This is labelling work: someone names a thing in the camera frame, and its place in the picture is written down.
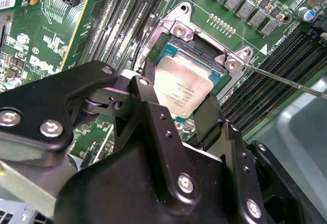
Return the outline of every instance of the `capacitor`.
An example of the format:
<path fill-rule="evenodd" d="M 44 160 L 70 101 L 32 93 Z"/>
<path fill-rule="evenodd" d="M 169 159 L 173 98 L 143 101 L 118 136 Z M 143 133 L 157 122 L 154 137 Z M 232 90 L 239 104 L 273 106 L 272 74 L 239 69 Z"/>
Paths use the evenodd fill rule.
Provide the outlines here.
<path fill-rule="evenodd" d="M 301 7 L 297 11 L 297 16 L 303 21 L 309 22 L 315 18 L 316 12 L 307 7 Z"/>
<path fill-rule="evenodd" d="M 14 89 L 16 87 L 19 87 L 22 85 L 21 80 L 18 77 L 14 77 L 8 80 L 8 82 L 5 83 L 6 89 Z"/>

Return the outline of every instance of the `mounting hole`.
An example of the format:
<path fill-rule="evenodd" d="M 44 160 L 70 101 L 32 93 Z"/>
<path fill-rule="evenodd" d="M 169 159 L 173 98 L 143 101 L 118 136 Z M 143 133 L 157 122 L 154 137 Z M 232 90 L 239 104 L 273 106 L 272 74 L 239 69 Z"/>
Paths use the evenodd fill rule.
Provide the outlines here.
<path fill-rule="evenodd" d="M 247 173 L 250 173 L 250 170 L 249 170 L 249 168 L 248 168 L 248 167 L 244 166 L 244 168 L 243 168 L 243 169 L 244 169 L 244 171 L 245 171 L 245 172 L 247 172 Z"/>
<path fill-rule="evenodd" d="M 166 133 L 165 133 L 165 136 L 168 137 L 168 138 L 172 138 L 173 134 L 170 131 L 167 130 Z"/>
<path fill-rule="evenodd" d="M 189 7 L 185 5 L 181 6 L 180 9 L 183 11 L 183 13 L 187 13 L 189 11 Z"/>
<path fill-rule="evenodd" d="M 112 107 L 115 109 L 115 110 L 119 110 L 120 108 L 123 107 L 123 102 L 120 101 L 120 100 L 117 100 L 115 101 L 113 104 L 112 104 Z"/>
<path fill-rule="evenodd" d="M 291 21 L 291 19 L 292 19 L 292 16 L 291 15 L 285 15 L 285 17 L 283 18 L 282 22 L 284 24 L 287 24 L 287 23 L 289 23 Z"/>

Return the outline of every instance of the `black plastic bracket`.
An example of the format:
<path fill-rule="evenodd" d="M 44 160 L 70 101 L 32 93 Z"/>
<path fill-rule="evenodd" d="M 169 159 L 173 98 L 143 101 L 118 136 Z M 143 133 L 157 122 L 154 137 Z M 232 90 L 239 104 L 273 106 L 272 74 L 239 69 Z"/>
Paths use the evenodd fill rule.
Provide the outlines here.
<path fill-rule="evenodd" d="M 115 151 L 143 135 L 158 198 L 175 215 L 186 215 L 196 207 L 201 194 L 192 164 L 177 133 L 169 110 L 158 104 L 153 84 L 142 76 L 131 79 L 129 88 L 136 97 L 135 110 L 129 121 L 116 119 Z M 184 192 L 178 177 L 184 175 L 193 184 Z"/>
<path fill-rule="evenodd" d="M 265 208 L 276 223 L 326 223 L 269 148 L 248 145 L 253 154 Z"/>
<path fill-rule="evenodd" d="M 56 158 L 64 155 L 73 140 L 72 114 L 77 116 L 81 104 L 76 100 L 83 100 L 91 89 L 110 86 L 116 80 L 114 69 L 91 61 L 0 94 L 0 110 L 14 110 L 21 116 L 15 126 L 0 126 L 0 159 L 55 165 Z M 47 120 L 58 121 L 63 133 L 56 138 L 40 133 L 41 124 Z"/>
<path fill-rule="evenodd" d="M 224 118 L 215 95 L 206 97 L 195 111 L 194 120 L 199 141 L 226 166 L 224 210 L 229 221 L 267 223 L 252 154 L 245 148 L 239 129 Z"/>

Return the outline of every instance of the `black mounting arm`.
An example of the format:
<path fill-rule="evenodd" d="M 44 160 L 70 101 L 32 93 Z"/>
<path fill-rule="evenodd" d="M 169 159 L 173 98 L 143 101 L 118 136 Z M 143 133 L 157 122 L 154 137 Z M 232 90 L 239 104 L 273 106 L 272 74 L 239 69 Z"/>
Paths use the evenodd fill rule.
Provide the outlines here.
<path fill-rule="evenodd" d="M 204 150 L 218 157 L 182 144 L 153 73 L 144 75 L 118 77 L 92 61 L 0 94 L 0 184 L 60 224 L 277 223 L 216 97 L 194 117 Z M 99 114 L 115 117 L 115 153 L 77 173 L 66 157 L 73 129 Z"/>

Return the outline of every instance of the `green circuit board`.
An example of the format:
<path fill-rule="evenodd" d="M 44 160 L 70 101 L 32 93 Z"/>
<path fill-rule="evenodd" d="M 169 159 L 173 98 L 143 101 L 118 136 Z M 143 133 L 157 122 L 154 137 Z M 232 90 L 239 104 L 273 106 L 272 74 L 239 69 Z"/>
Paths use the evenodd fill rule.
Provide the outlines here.
<path fill-rule="evenodd" d="M 72 7 L 62 0 L 37 0 L 34 5 L 16 8 L 12 22 L 5 26 L 2 34 L 0 92 L 6 90 L 9 78 L 19 78 L 24 84 L 94 59 L 119 70 L 129 68 L 135 49 L 133 36 L 137 26 L 145 23 L 142 17 L 147 15 L 150 1 L 140 4 L 142 0 L 82 0 Z M 308 7 L 316 15 L 326 14 L 327 9 L 324 0 L 269 0 L 265 7 L 260 6 L 263 0 L 243 0 L 233 10 L 227 8 L 227 5 L 230 7 L 227 1 L 155 2 L 157 10 L 144 44 L 163 17 L 180 3 L 188 2 L 192 6 L 192 24 L 231 51 L 252 47 L 251 63 L 260 66 L 301 22 L 297 17 L 299 8 Z M 238 16 L 245 1 L 254 5 L 247 19 Z M 279 11 L 272 16 L 274 9 Z M 250 22 L 257 11 L 265 17 L 260 26 Z M 275 26 L 271 32 L 263 30 L 268 21 Z M 103 32 L 107 38 L 100 42 Z M 157 59 L 168 40 L 169 36 L 161 36 L 149 57 Z M 231 87 L 220 102 L 224 103 L 249 75 L 251 73 Z M 222 78 L 213 91 L 218 93 L 229 79 L 228 76 Z M 100 116 L 95 122 L 77 128 L 71 154 L 82 159 L 87 156 L 90 163 L 110 154 L 114 142 L 111 127 L 112 118 Z M 183 140 L 186 142 L 193 132 L 184 134 Z"/>

